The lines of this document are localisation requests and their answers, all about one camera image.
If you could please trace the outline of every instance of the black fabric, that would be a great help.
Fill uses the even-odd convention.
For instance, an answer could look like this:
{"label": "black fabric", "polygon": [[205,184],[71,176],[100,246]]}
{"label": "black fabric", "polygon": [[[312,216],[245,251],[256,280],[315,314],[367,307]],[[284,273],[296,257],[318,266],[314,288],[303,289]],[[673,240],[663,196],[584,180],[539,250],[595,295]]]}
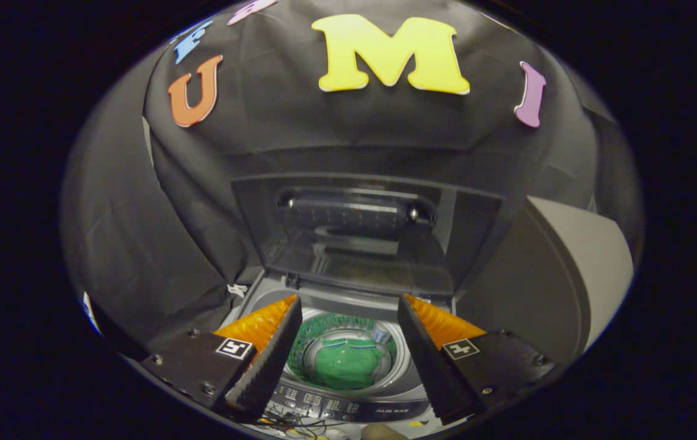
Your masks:
{"label": "black fabric", "polygon": [[[78,139],[63,191],[63,235],[71,278],[133,340],[166,340],[178,326],[228,312],[226,282],[261,261],[229,182],[250,175],[329,172],[454,184],[503,201],[465,262],[470,282],[493,256],[530,194],[589,203],[599,137],[557,59],[459,2],[281,0],[229,27],[236,9],[210,17],[200,44],[175,65],[180,39],[147,56],[97,106]],[[358,13],[388,34],[409,17],[457,30],[454,49],[468,95],[384,86],[323,92],[320,18]],[[202,122],[174,122],[167,90],[216,55],[219,98]],[[524,91],[520,61],[547,78],[541,127],[513,114]],[[142,116],[150,125],[145,145]],[[458,237],[452,237],[452,243]]]}
{"label": "black fabric", "polygon": [[[369,0],[282,1],[229,27],[231,9],[210,17],[213,23],[199,45],[179,64],[177,42],[163,52],[144,108],[156,173],[190,235],[225,276],[234,275],[238,262],[258,264],[252,244],[238,238],[242,220],[227,183],[233,178],[318,170],[413,177],[496,194],[505,201],[494,218],[496,228],[480,254],[468,256],[477,268],[501,243],[527,195],[588,206],[597,137],[558,61],[458,2],[390,6]],[[321,91],[326,43],[311,25],[348,12],[388,34],[409,17],[452,25],[455,53],[471,91],[460,97],[414,89],[406,79],[414,59],[398,84],[387,87],[360,57],[359,69],[370,72],[365,89]],[[223,61],[214,109],[194,126],[176,125],[170,84],[190,73],[188,100],[198,103],[201,83],[195,70],[216,55]],[[525,84],[520,61],[547,78],[540,128],[523,125],[513,114]],[[553,167],[561,172],[547,178]]]}
{"label": "black fabric", "polygon": [[94,110],[61,193],[61,235],[72,281],[142,346],[198,313],[224,317],[225,281],[161,191],[145,151],[142,98],[149,55]]}

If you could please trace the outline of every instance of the washing machine control panel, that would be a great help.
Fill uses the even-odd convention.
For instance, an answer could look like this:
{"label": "washing machine control panel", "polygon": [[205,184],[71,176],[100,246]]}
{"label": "washing machine control panel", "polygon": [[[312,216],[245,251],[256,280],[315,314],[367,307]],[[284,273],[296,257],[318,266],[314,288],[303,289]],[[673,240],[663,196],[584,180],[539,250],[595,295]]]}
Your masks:
{"label": "washing machine control panel", "polygon": [[272,402],[307,417],[351,423],[395,422],[418,417],[429,408],[428,400],[366,401],[323,395],[283,382],[272,394]]}

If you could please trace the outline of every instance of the white tag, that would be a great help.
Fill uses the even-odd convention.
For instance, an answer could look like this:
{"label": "white tag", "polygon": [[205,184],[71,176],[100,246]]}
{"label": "white tag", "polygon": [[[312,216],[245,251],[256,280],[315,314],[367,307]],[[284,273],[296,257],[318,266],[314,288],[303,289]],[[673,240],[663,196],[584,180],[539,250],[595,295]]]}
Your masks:
{"label": "white tag", "polygon": [[245,292],[248,292],[248,286],[243,286],[241,284],[229,284],[226,288],[229,293],[234,293],[234,295],[240,298],[245,298]]}

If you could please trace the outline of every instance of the yellow letter m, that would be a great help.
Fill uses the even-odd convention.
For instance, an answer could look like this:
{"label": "yellow letter m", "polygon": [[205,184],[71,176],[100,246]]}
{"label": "yellow letter m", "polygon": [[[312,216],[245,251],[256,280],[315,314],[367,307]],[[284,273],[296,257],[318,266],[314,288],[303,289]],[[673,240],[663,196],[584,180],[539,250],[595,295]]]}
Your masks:
{"label": "yellow letter m", "polygon": [[346,14],[317,20],[312,28],[326,36],[328,71],[318,80],[325,92],[367,86],[370,78],[357,70],[357,55],[385,86],[394,86],[411,56],[415,56],[416,68],[407,76],[411,86],[457,95],[470,92],[470,84],[460,75],[451,41],[457,31],[446,23],[409,18],[390,37],[365,17]]}

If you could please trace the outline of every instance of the green cloth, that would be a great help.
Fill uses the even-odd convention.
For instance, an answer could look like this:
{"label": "green cloth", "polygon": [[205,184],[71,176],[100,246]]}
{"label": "green cloth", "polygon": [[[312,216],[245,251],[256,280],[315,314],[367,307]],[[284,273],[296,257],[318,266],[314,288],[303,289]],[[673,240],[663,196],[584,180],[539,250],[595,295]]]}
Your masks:
{"label": "green cloth", "polygon": [[370,387],[382,357],[375,340],[325,340],[315,357],[315,379],[336,390]]}

